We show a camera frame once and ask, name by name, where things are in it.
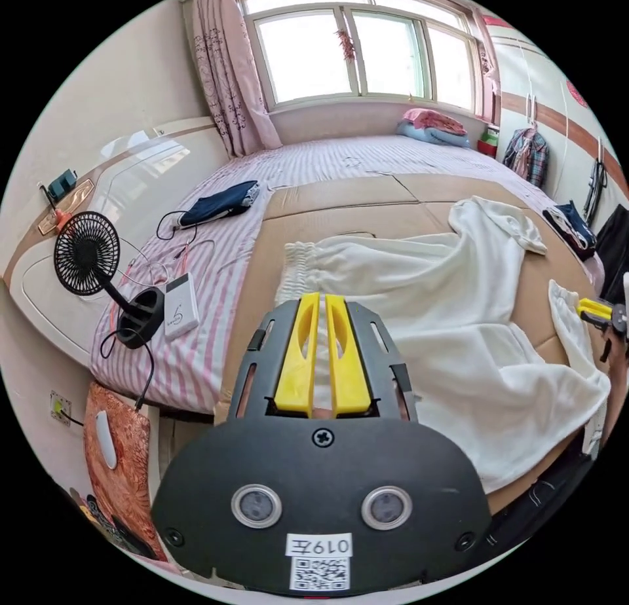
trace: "label sticker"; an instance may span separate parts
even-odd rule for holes
[[[290,589],[332,592],[349,589],[349,557],[292,557]]]
[[[290,589],[305,592],[349,590],[352,534],[286,536]]]
[[[286,536],[287,557],[309,557],[321,559],[325,557],[351,557],[352,534],[336,533],[333,535],[297,535]]]

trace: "black bag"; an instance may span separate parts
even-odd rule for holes
[[[601,299],[624,304],[622,275],[629,271],[629,210],[620,204],[596,237],[596,251],[605,269]]]
[[[555,514],[592,467],[592,458],[582,452],[583,439],[581,431],[527,492],[493,517],[482,541],[476,545],[469,568],[528,540]]]

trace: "desk fan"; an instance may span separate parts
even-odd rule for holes
[[[80,212],[62,227],[54,246],[54,271],[74,295],[104,290],[120,308],[117,338],[130,350],[147,342],[164,321],[164,293],[148,287],[126,300],[111,283],[120,262],[120,239],[99,212]]]

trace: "red container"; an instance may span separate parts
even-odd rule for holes
[[[496,147],[495,145],[487,144],[486,142],[483,142],[482,140],[479,140],[476,143],[476,148],[477,150],[479,150],[479,152],[484,153],[485,155],[488,155],[491,158],[495,158],[496,152],[498,151],[498,147]]]

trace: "white headboard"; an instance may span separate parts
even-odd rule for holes
[[[160,125],[154,138],[93,169],[86,176],[95,184],[86,208],[106,215],[121,238],[141,249],[161,217],[228,161],[218,131],[209,119],[196,122],[200,120]],[[109,297],[103,291],[77,297],[62,287],[52,264],[54,234],[41,236],[38,222],[18,245],[4,281],[29,321],[53,345],[89,367],[94,330]],[[124,270],[136,256],[121,241],[119,268]],[[118,273],[113,283],[120,278]]]

